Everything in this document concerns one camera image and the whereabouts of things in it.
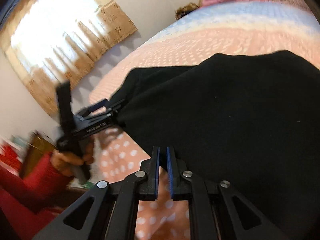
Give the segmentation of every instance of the curtain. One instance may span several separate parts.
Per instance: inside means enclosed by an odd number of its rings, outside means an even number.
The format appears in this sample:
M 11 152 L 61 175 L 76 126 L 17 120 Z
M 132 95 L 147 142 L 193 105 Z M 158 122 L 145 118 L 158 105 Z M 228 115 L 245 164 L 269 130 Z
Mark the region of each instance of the curtain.
M 69 79 L 74 88 L 94 62 L 136 30 L 114 0 L 21 0 L 0 31 L 0 47 L 52 116 L 56 86 Z

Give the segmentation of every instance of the red sleeve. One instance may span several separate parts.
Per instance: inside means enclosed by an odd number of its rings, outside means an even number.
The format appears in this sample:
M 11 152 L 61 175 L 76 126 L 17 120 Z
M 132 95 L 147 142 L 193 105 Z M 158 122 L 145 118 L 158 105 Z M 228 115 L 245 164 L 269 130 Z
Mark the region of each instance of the red sleeve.
M 51 165 L 52 154 L 41 158 L 34 170 L 21 179 L 0 167 L 0 185 L 33 212 L 45 207 L 50 198 L 62 192 L 72 177 L 65 177 Z

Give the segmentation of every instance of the human hand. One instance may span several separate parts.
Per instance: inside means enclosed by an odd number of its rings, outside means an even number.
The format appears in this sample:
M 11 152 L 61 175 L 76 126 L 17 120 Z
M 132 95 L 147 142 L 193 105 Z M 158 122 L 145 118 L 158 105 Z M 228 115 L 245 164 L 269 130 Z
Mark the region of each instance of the human hand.
M 88 143 L 82 159 L 72 152 L 61 153 L 58 150 L 54 150 L 51 157 L 51 164 L 62 175 L 71 177 L 73 176 L 71 165 L 81 166 L 84 163 L 89 165 L 94 162 L 93 149 L 94 138 L 90 137 L 90 143 Z

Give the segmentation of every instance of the white wall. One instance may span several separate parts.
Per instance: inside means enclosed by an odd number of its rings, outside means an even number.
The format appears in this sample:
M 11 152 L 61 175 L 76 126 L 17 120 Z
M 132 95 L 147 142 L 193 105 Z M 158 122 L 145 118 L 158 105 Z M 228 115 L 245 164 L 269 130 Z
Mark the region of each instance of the white wall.
M 89 93 L 118 62 L 145 41 L 175 21 L 175 10 L 189 2 L 198 0 L 115 0 L 138 31 L 114 46 L 84 77 L 72 91 L 73 110 L 88 105 Z M 53 121 L 36 103 L 10 69 L 4 55 L 0 54 L 0 135 L 19 134 L 24 136 L 32 130 L 40 130 L 55 139 Z

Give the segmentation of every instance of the bed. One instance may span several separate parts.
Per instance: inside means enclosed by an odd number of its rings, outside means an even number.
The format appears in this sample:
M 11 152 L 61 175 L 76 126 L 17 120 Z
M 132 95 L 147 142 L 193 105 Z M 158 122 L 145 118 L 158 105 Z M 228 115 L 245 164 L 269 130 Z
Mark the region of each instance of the bed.
M 289 50 L 320 68 L 320 25 L 308 11 L 277 2 L 234 2 L 200 8 L 160 31 L 133 51 L 100 81 L 90 103 L 110 98 L 135 67 L 198 65 L 216 53 L 259 55 Z M 150 158 L 119 127 L 97 135 L 95 180 L 110 183 L 138 171 Z M 173 202 L 168 178 L 160 171 L 156 202 L 140 202 L 139 239 L 189 239 L 188 204 Z

